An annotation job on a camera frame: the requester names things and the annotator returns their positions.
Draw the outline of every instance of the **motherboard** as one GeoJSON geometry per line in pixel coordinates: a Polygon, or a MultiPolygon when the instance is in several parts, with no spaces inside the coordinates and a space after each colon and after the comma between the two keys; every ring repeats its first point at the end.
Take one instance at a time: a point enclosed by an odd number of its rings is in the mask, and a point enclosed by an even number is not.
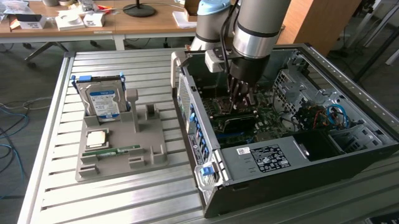
{"type": "Polygon", "coordinates": [[[228,96],[202,98],[220,148],[277,139],[293,130],[293,127],[282,125],[280,114],[270,106],[270,98],[270,92],[257,92],[256,105],[242,107],[234,113],[228,112],[228,96]]]}

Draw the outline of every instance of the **lamp base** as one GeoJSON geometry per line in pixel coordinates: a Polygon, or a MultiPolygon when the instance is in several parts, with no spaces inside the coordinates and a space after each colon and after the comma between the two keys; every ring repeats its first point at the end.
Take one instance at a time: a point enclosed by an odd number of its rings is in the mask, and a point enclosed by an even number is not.
{"type": "Polygon", "coordinates": [[[122,11],[132,17],[148,17],[152,16],[156,12],[154,8],[144,4],[140,4],[140,8],[137,8],[136,4],[126,5],[122,8],[122,11]]]}

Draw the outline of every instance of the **blue cable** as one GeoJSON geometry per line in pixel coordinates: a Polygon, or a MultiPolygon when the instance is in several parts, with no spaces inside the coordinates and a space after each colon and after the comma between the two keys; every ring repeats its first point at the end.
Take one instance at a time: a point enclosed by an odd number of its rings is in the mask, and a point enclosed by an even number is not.
{"type": "Polygon", "coordinates": [[[334,121],[332,120],[332,118],[329,117],[329,107],[336,107],[337,109],[340,109],[341,111],[341,114],[342,114],[342,120],[344,120],[344,126],[345,128],[349,127],[349,121],[348,121],[348,116],[347,116],[347,113],[344,111],[344,108],[342,106],[340,106],[338,104],[330,104],[326,108],[325,108],[325,114],[326,114],[326,117],[328,117],[328,120],[332,124],[334,124],[334,121]]]}
{"type": "MultiPolygon", "coordinates": [[[[20,161],[20,156],[18,156],[18,152],[14,150],[14,148],[10,146],[10,145],[6,145],[6,144],[0,144],[0,146],[4,146],[6,148],[10,148],[12,149],[12,152],[17,158],[17,161],[18,161],[18,169],[20,169],[20,181],[21,181],[21,184],[24,183],[24,169],[22,169],[22,163],[20,161]]],[[[12,191],[9,191],[9,193],[6,193],[5,195],[0,196],[0,199],[2,199],[4,197],[6,197],[16,189],[18,188],[18,186],[12,189],[12,191]]]]}
{"type": "Polygon", "coordinates": [[[26,116],[25,114],[21,114],[21,113],[10,113],[10,112],[5,111],[2,108],[0,108],[0,111],[2,111],[4,113],[6,113],[6,114],[9,114],[9,115],[21,116],[21,117],[25,118],[25,123],[24,123],[24,125],[18,128],[18,130],[16,130],[16,131],[14,131],[13,133],[10,133],[10,134],[5,134],[5,133],[4,133],[4,136],[0,137],[0,139],[4,139],[6,136],[9,137],[9,136],[14,135],[17,132],[20,132],[20,130],[22,130],[22,129],[26,127],[29,118],[28,118],[28,116],[26,116]]]}

